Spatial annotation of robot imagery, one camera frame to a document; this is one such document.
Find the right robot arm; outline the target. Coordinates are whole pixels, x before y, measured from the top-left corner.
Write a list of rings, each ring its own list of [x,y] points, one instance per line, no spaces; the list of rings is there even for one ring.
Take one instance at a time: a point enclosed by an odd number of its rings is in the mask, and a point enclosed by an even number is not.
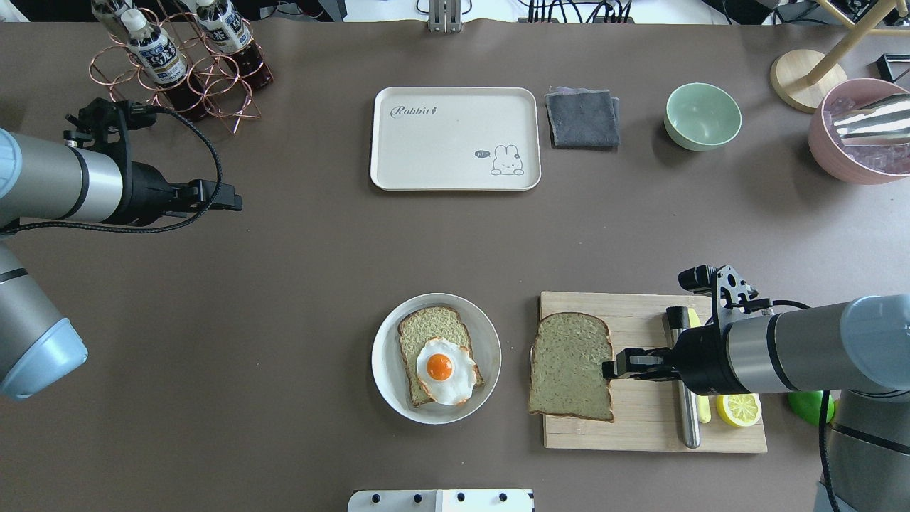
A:
[[[682,381],[697,395],[839,391],[817,419],[817,511],[908,509],[908,296],[865,296],[769,316],[734,312],[673,347],[627,348],[605,379]]]

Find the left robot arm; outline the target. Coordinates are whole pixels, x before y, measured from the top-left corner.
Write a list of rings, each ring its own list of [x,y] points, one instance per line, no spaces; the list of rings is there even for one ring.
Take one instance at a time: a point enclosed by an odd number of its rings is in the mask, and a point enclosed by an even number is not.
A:
[[[69,143],[2,130],[2,396],[23,401],[87,362],[75,323],[17,253],[39,235],[164,234],[204,213],[238,213],[208,140],[213,177],[183,183],[141,164],[128,127],[92,127]]]

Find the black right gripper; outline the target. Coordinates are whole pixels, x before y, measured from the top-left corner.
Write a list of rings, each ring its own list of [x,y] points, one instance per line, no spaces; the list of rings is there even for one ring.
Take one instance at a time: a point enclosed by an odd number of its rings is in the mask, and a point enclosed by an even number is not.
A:
[[[684,330],[669,348],[621,350],[612,361],[601,364],[607,381],[675,381],[679,379],[696,395],[731,395],[737,392],[737,377],[732,372],[722,330],[703,325]]]

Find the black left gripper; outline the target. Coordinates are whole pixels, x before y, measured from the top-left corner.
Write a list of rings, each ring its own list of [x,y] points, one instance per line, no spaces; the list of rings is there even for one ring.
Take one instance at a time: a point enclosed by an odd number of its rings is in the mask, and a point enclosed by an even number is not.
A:
[[[133,161],[120,169],[123,178],[117,224],[146,227],[164,216],[188,217],[209,210],[240,213],[243,202],[235,188],[207,179],[193,179],[174,188],[153,166]]]

